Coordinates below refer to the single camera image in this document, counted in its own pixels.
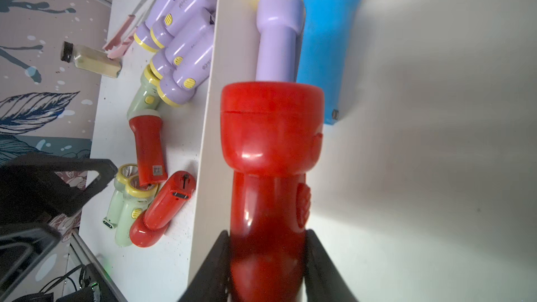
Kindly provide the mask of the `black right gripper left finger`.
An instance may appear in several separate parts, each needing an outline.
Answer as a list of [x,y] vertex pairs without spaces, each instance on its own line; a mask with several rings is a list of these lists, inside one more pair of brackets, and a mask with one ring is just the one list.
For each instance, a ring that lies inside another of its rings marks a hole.
[[229,300],[230,237],[222,231],[179,302],[226,302]]

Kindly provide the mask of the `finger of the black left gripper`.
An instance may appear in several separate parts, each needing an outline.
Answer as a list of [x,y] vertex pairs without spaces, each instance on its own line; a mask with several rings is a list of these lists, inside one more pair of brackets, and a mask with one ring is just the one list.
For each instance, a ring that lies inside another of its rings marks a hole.
[[[94,171],[80,190],[64,182],[62,171]],[[29,153],[1,166],[1,300],[54,250],[61,233],[49,225],[72,217],[105,190],[118,172],[109,159],[76,159]]]

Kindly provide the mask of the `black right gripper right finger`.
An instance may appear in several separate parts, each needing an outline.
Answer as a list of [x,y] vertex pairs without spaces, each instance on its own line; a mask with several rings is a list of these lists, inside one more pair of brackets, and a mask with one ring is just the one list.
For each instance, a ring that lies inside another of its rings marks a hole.
[[358,302],[351,292],[317,234],[306,231],[306,269],[303,280],[308,301]]

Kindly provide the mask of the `blue flashlight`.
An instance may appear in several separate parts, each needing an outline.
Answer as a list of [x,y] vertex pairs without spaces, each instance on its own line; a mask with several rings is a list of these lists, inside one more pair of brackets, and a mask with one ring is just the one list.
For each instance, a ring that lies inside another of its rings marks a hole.
[[296,81],[324,92],[324,122],[336,124],[345,59],[362,0],[303,0],[306,17]]

